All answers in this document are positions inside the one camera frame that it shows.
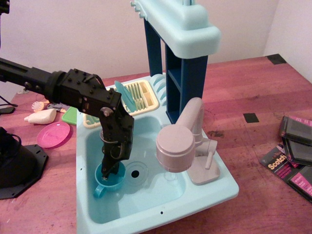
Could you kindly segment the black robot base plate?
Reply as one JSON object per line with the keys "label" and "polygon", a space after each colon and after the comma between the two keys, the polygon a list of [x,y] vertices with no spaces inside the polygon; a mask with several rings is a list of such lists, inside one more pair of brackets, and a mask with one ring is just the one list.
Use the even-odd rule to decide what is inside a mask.
{"label": "black robot base plate", "polygon": [[16,198],[41,179],[48,160],[38,145],[23,146],[21,138],[0,128],[0,198]]}

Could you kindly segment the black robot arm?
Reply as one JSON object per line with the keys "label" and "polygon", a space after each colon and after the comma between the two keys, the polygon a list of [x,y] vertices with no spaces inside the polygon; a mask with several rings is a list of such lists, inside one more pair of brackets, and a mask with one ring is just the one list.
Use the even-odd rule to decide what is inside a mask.
{"label": "black robot arm", "polygon": [[44,95],[50,102],[75,107],[82,113],[98,117],[102,126],[103,179],[117,174],[120,161],[130,158],[134,118],[124,109],[121,94],[113,88],[106,89],[98,75],[78,69],[49,73],[2,58],[0,79]]}

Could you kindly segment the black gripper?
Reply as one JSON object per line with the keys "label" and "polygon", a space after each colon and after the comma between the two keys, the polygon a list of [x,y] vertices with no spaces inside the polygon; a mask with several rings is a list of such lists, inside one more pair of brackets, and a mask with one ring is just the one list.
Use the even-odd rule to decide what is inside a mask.
{"label": "black gripper", "polygon": [[111,173],[122,175],[123,164],[121,160],[130,158],[134,118],[127,113],[124,107],[118,107],[115,110],[103,107],[99,114],[104,141],[101,173],[102,179],[108,180]]}

